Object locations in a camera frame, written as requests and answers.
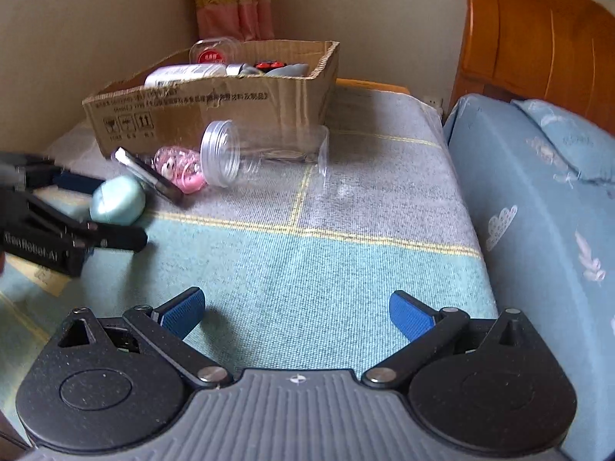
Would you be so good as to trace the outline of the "mint green earbud case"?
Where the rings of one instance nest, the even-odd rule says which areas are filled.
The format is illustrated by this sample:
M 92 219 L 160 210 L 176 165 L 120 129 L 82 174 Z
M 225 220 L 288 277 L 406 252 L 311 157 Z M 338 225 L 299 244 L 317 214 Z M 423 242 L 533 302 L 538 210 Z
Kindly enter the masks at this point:
M 139 181 L 118 176 L 104 181 L 93 193 L 90 217 L 98 223 L 130 226 L 146 207 L 146 194 Z

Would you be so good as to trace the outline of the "black glossy oval device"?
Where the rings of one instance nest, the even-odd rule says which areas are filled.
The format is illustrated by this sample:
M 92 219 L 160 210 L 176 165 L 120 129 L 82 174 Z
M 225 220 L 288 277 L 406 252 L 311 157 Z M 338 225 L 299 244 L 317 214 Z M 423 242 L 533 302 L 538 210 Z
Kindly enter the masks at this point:
M 111 158 L 120 163 L 133 176 L 146 183 L 154 192 L 157 192 L 167 201 L 175 205 L 183 204 L 183 192 L 169 179 L 157 173 L 156 170 L 149 167 L 147 163 L 144 163 L 135 154 L 130 153 L 123 147 L 119 147 L 111 154 Z

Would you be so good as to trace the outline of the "pink cartoon keychain bottle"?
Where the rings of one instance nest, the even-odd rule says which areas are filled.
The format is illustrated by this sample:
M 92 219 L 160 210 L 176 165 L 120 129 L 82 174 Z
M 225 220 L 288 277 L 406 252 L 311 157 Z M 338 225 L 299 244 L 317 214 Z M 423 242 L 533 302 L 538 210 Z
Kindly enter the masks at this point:
M 206 186 L 200 155 L 194 150 L 179 146 L 161 147 L 153 156 L 152 167 L 185 195 L 200 192 Z

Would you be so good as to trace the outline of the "white translucent plastic bottle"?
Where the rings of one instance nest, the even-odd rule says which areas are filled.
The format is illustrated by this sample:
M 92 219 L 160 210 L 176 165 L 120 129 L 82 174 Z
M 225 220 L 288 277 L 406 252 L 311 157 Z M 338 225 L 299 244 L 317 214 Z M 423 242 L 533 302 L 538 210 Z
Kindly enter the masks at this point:
M 242 70 L 240 63 L 225 65 L 224 63 L 191 63 L 190 65 L 176 65 L 161 67 L 150 73 L 144 85 L 148 88 L 175 85 L 178 82 L 186 82 L 211 77 L 236 76 Z

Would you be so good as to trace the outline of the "clear plastic jar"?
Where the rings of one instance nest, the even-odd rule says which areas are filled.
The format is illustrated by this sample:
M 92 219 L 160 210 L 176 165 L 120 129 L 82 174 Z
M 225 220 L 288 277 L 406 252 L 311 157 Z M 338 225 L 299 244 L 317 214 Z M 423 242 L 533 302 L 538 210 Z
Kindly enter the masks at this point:
M 233 187 L 260 170 L 308 164 L 327 178 L 331 133 L 323 125 L 304 128 L 297 142 L 284 142 L 271 129 L 232 120 L 212 121 L 203 132 L 200 170 L 207 185 Z

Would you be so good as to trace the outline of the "black and red toy locomotive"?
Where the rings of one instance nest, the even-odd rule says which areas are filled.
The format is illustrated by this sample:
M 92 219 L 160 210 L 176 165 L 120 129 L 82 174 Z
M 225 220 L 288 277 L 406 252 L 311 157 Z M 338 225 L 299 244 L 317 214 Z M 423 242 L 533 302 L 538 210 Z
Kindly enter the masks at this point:
M 283 68 L 285 66 L 287 66 L 287 64 L 279 60 L 259 61 L 254 65 L 255 69 L 262 72 L 263 74 L 267 74 L 271 71 Z

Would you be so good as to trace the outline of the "clear plastic lidded container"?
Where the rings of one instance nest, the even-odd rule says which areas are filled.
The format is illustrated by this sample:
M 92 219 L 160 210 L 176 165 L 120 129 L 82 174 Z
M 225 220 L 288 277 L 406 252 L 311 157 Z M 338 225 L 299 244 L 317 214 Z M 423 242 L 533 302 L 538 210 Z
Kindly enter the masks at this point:
M 190 49 L 190 63 L 233 63 L 241 48 L 241 42 L 230 36 L 204 38 Z

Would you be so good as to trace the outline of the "checked green grey blanket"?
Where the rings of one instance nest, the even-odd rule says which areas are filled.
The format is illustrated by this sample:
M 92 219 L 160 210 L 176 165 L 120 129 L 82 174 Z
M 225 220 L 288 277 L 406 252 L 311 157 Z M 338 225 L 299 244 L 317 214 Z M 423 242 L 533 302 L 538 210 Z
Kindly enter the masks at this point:
M 175 207 L 154 198 L 147 248 L 96 251 L 68 279 L 16 259 L 1 277 L 1 410 L 77 306 L 117 317 L 190 286 L 205 294 L 194 348 L 233 373 L 246 367 L 351 368 L 404 345 L 392 292 L 494 317 L 485 263 L 432 107 L 340 88 L 328 107 L 327 171 L 264 163 L 227 189 Z

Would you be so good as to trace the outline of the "blue floral bed sheet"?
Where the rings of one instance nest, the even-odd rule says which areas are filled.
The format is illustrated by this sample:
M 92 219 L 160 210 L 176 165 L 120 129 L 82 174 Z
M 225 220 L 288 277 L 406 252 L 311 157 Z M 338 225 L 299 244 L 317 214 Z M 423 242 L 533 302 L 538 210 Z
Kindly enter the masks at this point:
M 614 456 L 614 183 L 581 180 L 511 102 L 468 95 L 445 127 L 499 307 L 521 309 L 577 392 L 564 444 Z

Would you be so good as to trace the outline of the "brown cardboard box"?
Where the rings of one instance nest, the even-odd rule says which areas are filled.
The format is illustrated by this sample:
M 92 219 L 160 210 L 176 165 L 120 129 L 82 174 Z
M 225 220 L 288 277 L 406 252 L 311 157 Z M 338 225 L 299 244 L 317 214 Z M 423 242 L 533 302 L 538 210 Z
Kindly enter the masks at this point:
M 241 138 L 259 148 L 313 153 L 335 89 L 340 45 L 335 41 L 252 41 L 238 63 L 305 63 L 304 77 L 223 76 L 179 85 L 148 86 L 147 71 L 83 100 L 100 152 L 118 147 L 152 155 L 164 146 L 197 148 L 212 121 L 232 120 Z

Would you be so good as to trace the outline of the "grey cat figurine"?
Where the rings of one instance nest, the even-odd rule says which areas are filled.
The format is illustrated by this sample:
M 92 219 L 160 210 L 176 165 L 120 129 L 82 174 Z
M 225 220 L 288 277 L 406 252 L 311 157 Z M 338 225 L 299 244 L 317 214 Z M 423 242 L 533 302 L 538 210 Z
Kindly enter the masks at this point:
M 309 72 L 309 65 L 307 63 L 287 63 L 287 66 L 267 74 L 263 74 L 250 65 L 243 65 L 240 68 L 241 76 L 306 77 L 307 72 Z

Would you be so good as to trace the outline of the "blue floral pillow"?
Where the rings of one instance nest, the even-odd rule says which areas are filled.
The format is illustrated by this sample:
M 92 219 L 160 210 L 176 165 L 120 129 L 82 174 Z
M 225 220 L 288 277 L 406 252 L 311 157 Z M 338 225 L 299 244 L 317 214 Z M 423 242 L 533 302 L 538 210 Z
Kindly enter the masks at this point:
M 614 136 L 571 111 L 542 100 L 513 104 L 540 128 L 581 180 L 614 183 Z

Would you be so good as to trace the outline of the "wooden bed headboard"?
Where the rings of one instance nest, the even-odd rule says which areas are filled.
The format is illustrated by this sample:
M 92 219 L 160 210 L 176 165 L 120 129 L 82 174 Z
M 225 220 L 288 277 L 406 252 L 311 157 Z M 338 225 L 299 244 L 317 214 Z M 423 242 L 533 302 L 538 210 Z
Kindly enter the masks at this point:
M 539 99 L 614 130 L 614 17 L 592 0 L 467 0 L 451 101 Z

